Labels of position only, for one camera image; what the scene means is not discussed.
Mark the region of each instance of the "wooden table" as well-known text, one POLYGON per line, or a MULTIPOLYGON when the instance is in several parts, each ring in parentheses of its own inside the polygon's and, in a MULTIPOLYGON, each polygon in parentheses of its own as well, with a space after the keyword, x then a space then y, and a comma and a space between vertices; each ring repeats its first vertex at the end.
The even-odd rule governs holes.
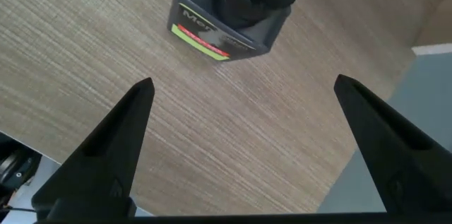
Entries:
POLYGON ((297 0, 270 54, 217 63, 170 1, 0 0, 0 130, 63 162, 152 77, 133 193, 160 215, 315 211, 355 149, 335 77, 387 98, 440 2, 297 0))

